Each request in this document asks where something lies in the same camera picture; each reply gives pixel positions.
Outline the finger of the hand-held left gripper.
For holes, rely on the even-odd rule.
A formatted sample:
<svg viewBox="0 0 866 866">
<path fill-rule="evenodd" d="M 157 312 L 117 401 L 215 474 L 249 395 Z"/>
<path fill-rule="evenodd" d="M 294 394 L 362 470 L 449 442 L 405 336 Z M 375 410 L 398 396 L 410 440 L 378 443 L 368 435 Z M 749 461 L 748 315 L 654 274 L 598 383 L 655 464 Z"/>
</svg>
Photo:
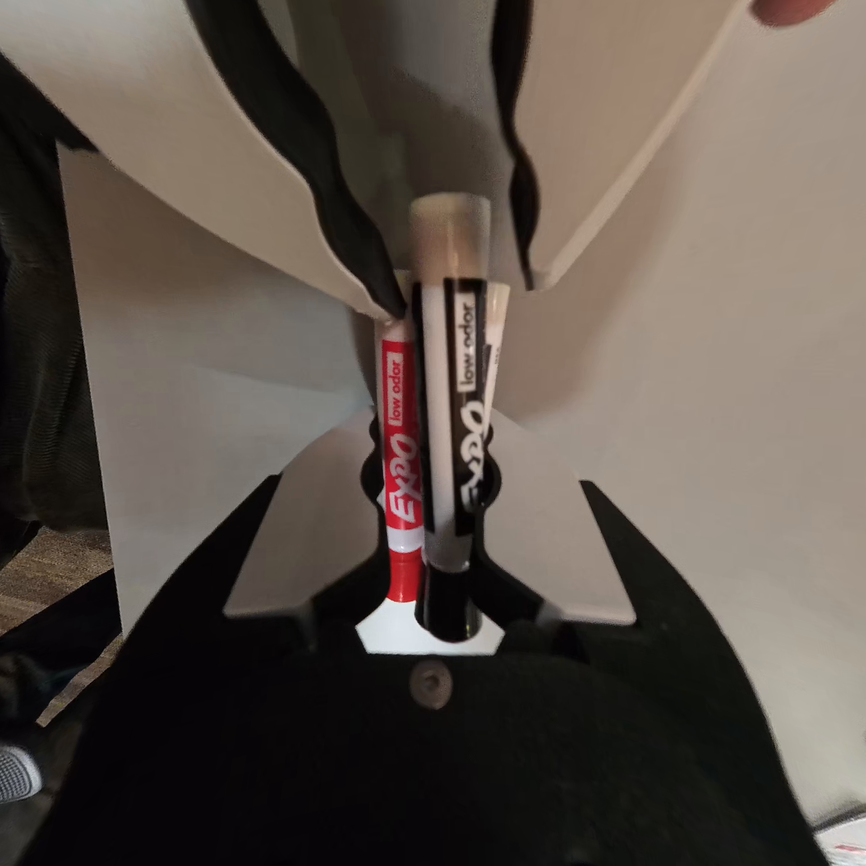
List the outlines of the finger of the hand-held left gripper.
<svg viewBox="0 0 866 866">
<path fill-rule="evenodd" d="M 695 98 L 743 1 L 496 2 L 507 204 L 527 293 L 556 286 Z"/>
<path fill-rule="evenodd" d="M 2 59 L 90 146 L 244 254 L 375 319 L 405 310 L 322 100 L 256 2 L 2 2 Z"/>
</svg>

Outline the person's grey shoe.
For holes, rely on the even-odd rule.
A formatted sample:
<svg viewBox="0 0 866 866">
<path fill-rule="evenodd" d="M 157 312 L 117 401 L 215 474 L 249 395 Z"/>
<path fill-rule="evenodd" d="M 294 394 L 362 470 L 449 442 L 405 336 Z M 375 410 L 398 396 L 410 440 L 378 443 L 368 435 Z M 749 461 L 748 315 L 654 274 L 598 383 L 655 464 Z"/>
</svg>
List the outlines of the person's grey shoe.
<svg viewBox="0 0 866 866">
<path fill-rule="evenodd" d="M 41 770 L 33 755 L 11 743 L 1 744 L 1 805 L 37 795 L 43 786 Z"/>
</svg>

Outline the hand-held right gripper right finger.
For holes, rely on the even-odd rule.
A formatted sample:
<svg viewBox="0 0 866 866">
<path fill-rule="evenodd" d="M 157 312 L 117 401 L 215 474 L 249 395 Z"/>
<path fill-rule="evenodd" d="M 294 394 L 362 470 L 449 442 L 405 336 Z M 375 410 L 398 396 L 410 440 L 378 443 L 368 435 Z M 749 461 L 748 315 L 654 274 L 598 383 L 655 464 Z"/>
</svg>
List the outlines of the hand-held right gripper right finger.
<svg viewBox="0 0 866 866">
<path fill-rule="evenodd" d="M 475 524 L 470 595 L 498 626 L 632 626 L 636 613 L 567 462 L 498 410 L 489 496 Z"/>
</svg>

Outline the black dry-erase marker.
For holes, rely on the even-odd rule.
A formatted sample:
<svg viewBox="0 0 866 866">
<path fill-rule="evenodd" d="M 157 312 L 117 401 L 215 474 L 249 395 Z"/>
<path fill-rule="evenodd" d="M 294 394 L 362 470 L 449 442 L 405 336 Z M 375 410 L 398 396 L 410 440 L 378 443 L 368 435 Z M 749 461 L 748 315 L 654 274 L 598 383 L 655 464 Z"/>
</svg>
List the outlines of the black dry-erase marker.
<svg viewBox="0 0 866 866">
<path fill-rule="evenodd" d="M 469 574 L 485 487 L 491 204 L 431 193 L 411 203 L 409 229 L 426 563 L 417 619 L 461 644 L 481 627 Z"/>
<path fill-rule="evenodd" d="M 493 406 L 493 395 L 499 372 L 502 341 L 511 288 L 505 283 L 488 282 L 484 331 L 484 408 L 487 414 Z"/>
</svg>

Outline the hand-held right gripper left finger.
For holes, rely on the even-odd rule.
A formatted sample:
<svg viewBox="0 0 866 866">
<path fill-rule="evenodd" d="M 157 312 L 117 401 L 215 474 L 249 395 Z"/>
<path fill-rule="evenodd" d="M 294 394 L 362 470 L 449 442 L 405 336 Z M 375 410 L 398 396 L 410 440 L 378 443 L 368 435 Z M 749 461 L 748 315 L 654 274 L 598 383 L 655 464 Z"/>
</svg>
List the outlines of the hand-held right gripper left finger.
<svg viewBox="0 0 866 866">
<path fill-rule="evenodd" d="M 365 619 L 390 584 L 378 421 L 371 406 L 282 471 L 224 606 L 231 618 Z"/>
</svg>

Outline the red dry-erase marker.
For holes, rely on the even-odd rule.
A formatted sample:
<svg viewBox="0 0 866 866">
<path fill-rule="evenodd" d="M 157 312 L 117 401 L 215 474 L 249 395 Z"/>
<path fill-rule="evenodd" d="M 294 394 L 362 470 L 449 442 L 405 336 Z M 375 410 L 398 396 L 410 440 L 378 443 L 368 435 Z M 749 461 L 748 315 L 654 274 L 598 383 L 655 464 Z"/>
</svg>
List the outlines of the red dry-erase marker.
<svg viewBox="0 0 866 866">
<path fill-rule="evenodd" d="M 407 319 L 375 330 L 376 398 L 383 507 L 391 567 L 388 599 L 415 603 L 424 575 L 424 497 L 413 326 Z"/>
</svg>

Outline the person's leg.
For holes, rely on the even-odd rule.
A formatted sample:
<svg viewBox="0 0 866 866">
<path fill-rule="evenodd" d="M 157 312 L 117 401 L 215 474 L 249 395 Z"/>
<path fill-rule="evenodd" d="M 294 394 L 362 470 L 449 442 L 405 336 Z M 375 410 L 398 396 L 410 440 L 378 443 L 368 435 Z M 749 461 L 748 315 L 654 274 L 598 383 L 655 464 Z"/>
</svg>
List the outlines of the person's leg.
<svg viewBox="0 0 866 866">
<path fill-rule="evenodd" d="M 2 635 L 2 733 L 34 725 L 121 634 L 119 603 L 110 569 Z"/>
</svg>

